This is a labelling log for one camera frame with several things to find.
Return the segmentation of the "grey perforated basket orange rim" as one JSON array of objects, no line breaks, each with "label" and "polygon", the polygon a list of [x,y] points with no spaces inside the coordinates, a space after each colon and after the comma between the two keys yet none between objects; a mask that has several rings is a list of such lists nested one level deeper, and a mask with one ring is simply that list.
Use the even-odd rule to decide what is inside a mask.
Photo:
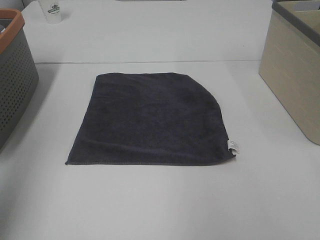
[{"label": "grey perforated basket orange rim", "polygon": [[21,11],[0,9],[0,147],[26,111],[39,74],[24,32]]}]

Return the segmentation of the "beige storage bin grey rim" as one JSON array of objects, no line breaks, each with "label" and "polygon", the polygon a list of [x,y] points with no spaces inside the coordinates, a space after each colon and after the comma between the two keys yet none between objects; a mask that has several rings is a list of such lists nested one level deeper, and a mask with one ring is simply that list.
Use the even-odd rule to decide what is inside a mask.
[{"label": "beige storage bin grey rim", "polygon": [[259,75],[305,135],[320,143],[320,2],[275,0]]}]

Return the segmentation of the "white paper cup green logo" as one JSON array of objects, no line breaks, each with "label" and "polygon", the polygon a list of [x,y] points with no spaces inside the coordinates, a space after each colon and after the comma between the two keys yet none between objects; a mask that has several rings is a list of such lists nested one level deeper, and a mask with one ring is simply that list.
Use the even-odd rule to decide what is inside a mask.
[{"label": "white paper cup green logo", "polygon": [[57,24],[61,22],[60,4],[58,0],[39,0],[38,3],[47,23]]}]

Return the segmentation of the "dark grey towel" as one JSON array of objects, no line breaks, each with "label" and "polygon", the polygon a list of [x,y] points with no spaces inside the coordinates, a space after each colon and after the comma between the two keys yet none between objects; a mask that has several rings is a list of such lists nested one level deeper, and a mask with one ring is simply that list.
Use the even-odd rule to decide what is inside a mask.
[{"label": "dark grey towel", "polygon": [[232,160],[220,105],[185,74],[96,77],[67,165],[214,166]]}]

